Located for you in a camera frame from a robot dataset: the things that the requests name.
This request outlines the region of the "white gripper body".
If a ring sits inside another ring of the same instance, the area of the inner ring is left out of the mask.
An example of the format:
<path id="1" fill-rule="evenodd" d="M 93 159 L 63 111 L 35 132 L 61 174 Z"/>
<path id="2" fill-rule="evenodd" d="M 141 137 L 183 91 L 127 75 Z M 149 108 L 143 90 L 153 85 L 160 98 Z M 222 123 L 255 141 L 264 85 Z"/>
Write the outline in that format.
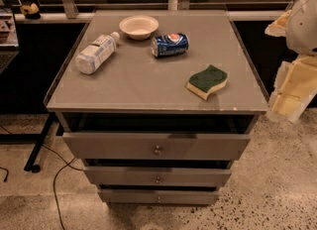
<path id="1" fill-rule="evenodd" d="M 287 47 L 300 55 L 317 56 L 317 0 L 297 0 L 286 27 Z"/>

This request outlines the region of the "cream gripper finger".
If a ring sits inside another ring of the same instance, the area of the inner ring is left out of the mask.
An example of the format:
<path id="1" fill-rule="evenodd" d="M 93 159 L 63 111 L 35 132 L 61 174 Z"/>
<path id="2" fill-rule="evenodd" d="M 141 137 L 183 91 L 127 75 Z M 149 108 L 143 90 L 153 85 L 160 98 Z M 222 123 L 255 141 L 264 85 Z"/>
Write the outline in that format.
<path id="1" fill-rule="evenodd" d="M 300 55 L 283 61 L 277 71 L 266 117 L 273 122 L 295 122 L 317 94 L 317 58 Z"/>
<path id="2" fill-rule="evenodd" d="M 290 10 L 284 12 L 280 17 L 265 28 L 264 33 L 273 37 L 284 37 L 290 13 Z"/>

